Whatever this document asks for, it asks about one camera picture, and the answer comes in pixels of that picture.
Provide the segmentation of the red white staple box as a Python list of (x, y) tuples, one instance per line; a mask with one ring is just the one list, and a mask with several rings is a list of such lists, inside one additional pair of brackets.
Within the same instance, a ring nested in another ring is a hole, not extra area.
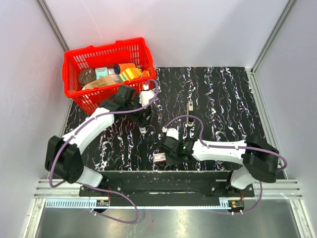
[(154, 163), (164, 162), (164, 161), (166, 161), (166, 155), (165, 155), (165, 153), (153, 154), (153, 162), (154, 162)]

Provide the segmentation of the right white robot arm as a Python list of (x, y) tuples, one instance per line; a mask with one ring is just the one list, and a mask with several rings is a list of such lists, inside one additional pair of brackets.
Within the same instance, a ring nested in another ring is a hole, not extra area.
[(175, 136), (165, 135), (160, 141), (159, 149), (165, 154), (169, 164), (224, 161), (240, 165), (225, 184), (225, 190), (230, 196), (237, 196), (248, 185), (257, 181), (275, 183), (277, 179), (279, 151), (259, 137), (234, 142), (187, 138), (181, 142)]

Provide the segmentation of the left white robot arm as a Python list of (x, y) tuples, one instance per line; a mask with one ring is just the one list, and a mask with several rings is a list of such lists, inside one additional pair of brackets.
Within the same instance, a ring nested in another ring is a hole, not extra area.
[(101, 132), (121, 117), (128, 117), (139, 127), (140, 132), (144, 132), (150, 123), (150, 105), (156, 96), (148, 85), (144, 85), (140, 93), (130, 86), (121, 85), (114, 95), (100, 103), (75, 129), (62, 137), (51, 137), (45, 160), (45, 169), (50, 173), (50, 186), (56, 186), (52, 182), (56, 176), (69, 184), (88, 185), (96, 196), (104, 195), (107, 183), (103, 181), (104, 177), (99, 172), (84, 165), (83, 152)]

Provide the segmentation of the yellow green snack pack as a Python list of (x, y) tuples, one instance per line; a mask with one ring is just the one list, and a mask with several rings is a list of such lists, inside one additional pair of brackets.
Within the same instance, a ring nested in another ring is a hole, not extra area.
[(127, 68), (119, 74), (120, 82), (132, 81), (141, 77), (142, 71), (139, 68)]

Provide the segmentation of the brown cardboard box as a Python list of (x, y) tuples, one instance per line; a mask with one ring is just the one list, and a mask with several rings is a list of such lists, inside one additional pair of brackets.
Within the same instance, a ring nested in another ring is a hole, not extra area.
[(86, 84), (82, 90), (85, 89), (94, 89), (96, 87), (105, 87), (116, 84), (116, 81), (110, 76), (103, 76), (95, 81), (92, 81), (91, 83)]

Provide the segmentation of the orange blue cylinder can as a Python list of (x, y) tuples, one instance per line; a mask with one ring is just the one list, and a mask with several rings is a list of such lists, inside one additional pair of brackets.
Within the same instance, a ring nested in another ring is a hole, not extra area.
[(120, 64), (115, 64), (113, 67), (113, 70), (116, 74), (120, 74), (121, 72), (123, 72), (124, 70), (126, 70), (127, 68), (135, 68), (136, 65), (135, 63), (120, 63)]

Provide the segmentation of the teal small box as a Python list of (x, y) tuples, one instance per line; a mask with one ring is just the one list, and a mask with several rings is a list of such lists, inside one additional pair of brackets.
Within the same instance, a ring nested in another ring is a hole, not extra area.
[(108, 75), (108, 68), (107, 67), (99, 67), (95, 68), (96, 79), (100, 79)]

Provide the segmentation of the red plastic shopping basket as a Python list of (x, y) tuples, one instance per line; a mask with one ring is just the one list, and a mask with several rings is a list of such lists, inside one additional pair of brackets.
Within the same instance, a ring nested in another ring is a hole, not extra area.
[(143, 84), (149, 79), (156, 79), (154, 60), (142, 37), (119, 40), (113, 44), (101, 46), (87, 46), (65, 52), (62, 66), (65, 96), (73, 99), (86, 114), (92, 114), (102, 101), (117, 92), (121, 84), (83, 90), (78, 81), (80, 72), (87, 68), (113, 68), (114, 65), (122, 63), (134, 63), (136, 66), (140, 66), (141, 70), (149, 72), (148, 77), (124, 82), (137, 92), (143, 89)]

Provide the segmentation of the brown round cookie pack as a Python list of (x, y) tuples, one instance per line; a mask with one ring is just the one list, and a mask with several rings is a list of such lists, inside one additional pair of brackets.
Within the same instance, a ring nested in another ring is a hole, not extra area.
[(81, 86), (85, 86), (96, 80), (96, 72), (94, 68), (87, 68), (78, 74), (78, 82)]

